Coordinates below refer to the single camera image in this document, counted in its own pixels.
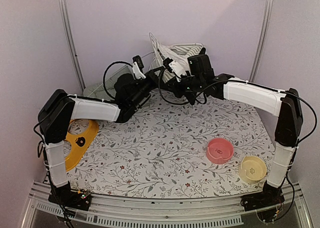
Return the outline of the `green striped pet tent fabric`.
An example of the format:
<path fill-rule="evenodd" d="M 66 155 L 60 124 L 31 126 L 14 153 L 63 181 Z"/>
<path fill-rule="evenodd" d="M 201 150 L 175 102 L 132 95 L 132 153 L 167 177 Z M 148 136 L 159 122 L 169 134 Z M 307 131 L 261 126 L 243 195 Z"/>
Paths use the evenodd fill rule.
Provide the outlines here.
<path fill-rule="evenodd" d="M 175 45 L 164 45 L 157 40 L 155 35 L 149 33 L 149 39 L 154 52 L 153 60 L 150 65 L 150 70 L 163 66 L 163 61 L 166 58 L 173 59 L 180 64 L 185 71 L 188 71 L 192 76 L 188 58 L 191 56 L 198 55 L 204 45 L 201 43 L 190 43 L 190 44 L 175 44 Z"/>

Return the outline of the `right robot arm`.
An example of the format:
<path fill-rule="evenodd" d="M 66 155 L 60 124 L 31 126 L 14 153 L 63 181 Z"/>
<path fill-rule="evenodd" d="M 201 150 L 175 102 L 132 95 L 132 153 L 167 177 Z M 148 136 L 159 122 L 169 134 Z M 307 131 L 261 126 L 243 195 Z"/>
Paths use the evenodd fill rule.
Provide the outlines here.
<path fill-rule="evenodd" d="M 302 100 L 297 90 L 271 88 L 226 73 L 217 75 L 206 54 L 188 57 L 184 64 L 170 60 L 168 69 L 175 77 L 174 94 L 192 105 L 199 95 L 205 95 L 248 104 L 274 117 L 275 155 L 266 180 L 269 187 L 258 196 L 263 206 L 269 206 L 278 197 L 275 188 L 283 184 L 301 141 Z"/>

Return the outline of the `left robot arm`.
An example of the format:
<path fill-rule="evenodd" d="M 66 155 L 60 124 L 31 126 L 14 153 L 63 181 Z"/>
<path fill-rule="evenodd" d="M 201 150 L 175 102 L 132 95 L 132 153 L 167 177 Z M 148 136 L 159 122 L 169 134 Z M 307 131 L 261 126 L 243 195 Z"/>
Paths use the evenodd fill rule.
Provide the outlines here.
<path fill-rule="evenodd" d="M 66 188 L 67 171 L 77 164 L 68 164 L 64 144 L 88 148 L 95 139 L 98 120 L 126 123 L 141 107 L 150 92 L 158 86 L 159 78 L 147 73 L 136 80 L 124 74 L 115 83 L 115 100 L 68 94 L 63 89 L 53 92 L 38 114 L 39 135 L 44 144 L 44 158 L 55 190 L 55 197 L 64 205 L 74 201 L 74 193 Z"/>

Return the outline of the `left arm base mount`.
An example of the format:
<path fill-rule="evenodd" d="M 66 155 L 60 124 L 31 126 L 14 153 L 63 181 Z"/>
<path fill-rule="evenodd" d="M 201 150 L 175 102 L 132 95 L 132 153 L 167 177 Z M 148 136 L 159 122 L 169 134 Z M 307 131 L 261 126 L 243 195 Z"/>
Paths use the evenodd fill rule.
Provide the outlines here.
<path fill-rule="evenodd" d="M 79 210 L 88 211 L 91 205 L 91 192 L 89 190 L 73 190 L 70 183 L 56 187 L 53 184 L 50 185 L 50 195 L 48 201 L 58 204 L 63 207 L 75 208 Z"/>

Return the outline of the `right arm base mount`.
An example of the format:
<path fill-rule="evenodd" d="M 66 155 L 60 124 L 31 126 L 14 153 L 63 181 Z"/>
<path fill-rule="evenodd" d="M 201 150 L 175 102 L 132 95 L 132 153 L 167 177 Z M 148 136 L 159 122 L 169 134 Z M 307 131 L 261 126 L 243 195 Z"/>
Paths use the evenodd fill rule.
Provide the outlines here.
<path fill-rule="evenodd" d="M 240 204 L 244 207 L 245 211 L 250 211 L 281 204 L 284 201 L 282 187 L 273 187 L 265 182 L 261 192 L 243 195 Z"/>

